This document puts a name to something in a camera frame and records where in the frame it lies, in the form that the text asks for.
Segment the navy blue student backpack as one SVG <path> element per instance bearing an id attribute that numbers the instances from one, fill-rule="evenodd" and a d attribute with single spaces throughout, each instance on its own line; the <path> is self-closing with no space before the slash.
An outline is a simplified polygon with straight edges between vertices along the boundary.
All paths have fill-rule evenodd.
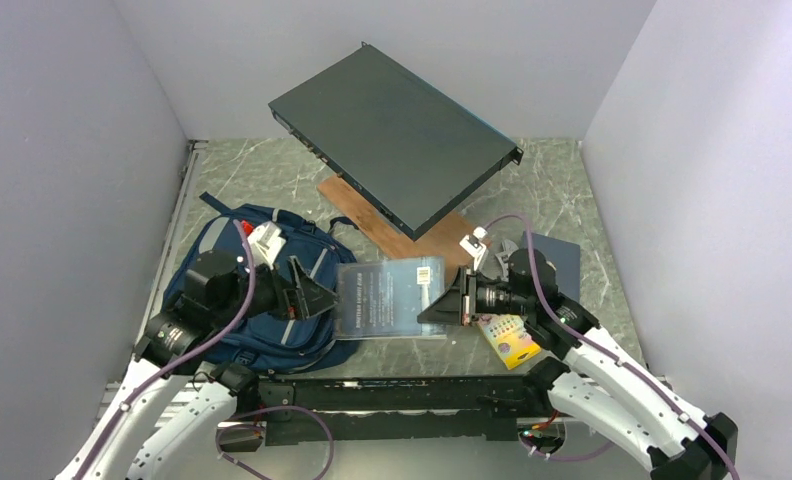
<path id="1" fill-rule="evenodd" d="M 152 344 L 195 355 L 180 373 L 201 361 L 277 374 L 346 362 L 357 348 L 336 338 L 333 313 L 338 268 L 354 254 L 295 213 L 200 198 L 219 215 L 172 276 L 149 322 Z"/>

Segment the blue paperback book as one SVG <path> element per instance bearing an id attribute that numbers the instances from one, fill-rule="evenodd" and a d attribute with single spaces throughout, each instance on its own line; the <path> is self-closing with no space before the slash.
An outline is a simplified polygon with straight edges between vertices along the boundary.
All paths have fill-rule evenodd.
<path id="1" fill-rule="evenodd" d="M 438 339 L 437 324 L 417 320 L 446 290 L 445 260 L 425 256 L 338 268 L 339 304 L 333 318 L 339 340 Z"/>

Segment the dark blue bottom book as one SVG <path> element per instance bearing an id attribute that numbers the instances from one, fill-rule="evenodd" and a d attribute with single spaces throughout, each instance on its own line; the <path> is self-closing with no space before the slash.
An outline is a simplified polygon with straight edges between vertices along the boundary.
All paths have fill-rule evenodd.
<path id="1" fill-rule="evenodd" d="M 533 246 L 547 261 L 556 267 L 556 283 L 567 297 L 580 301 L 581 293 L 581 248 L 578 244 L 531 234 Z"/>

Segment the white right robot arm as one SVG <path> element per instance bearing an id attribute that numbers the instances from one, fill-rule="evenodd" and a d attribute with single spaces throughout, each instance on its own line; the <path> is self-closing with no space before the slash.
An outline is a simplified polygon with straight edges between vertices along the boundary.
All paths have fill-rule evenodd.
<path id="1" fill-rule="evenodd" d="M 561 292 L 554 266 L 536 249 L 515 251 L 504 280 L 460 267 L 417 320 L 468 326 L 501 314 L 522 317 L 525 332 L 548 355 L 523 375 L 519 398 L 487 396 L 484 403 L 576 418 L 634 457 L 652 479 L 738 478 L 736 423 L 724 413 L 705 413 L 643 368 Z"/>

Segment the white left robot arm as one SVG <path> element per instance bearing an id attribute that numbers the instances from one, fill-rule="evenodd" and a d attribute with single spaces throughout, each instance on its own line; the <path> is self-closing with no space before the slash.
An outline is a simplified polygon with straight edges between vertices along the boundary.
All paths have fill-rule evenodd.
<path id="1" fill-rule="evenodd" d="M 117 393 L 59 478 L 165 479 L 221 422 L 251 417 L 261 401 L 258 376 L 225 362 L 208 372 L 195 400 L 156 425 L 207 351 L 244 319 L 271 313 L 308 320 L 337 305 L 336 293 L 309 277 L 296 257 L 287 266 L 284 279 L 250 252 L 199 254 L 182 290 L 147 322 Z"/>

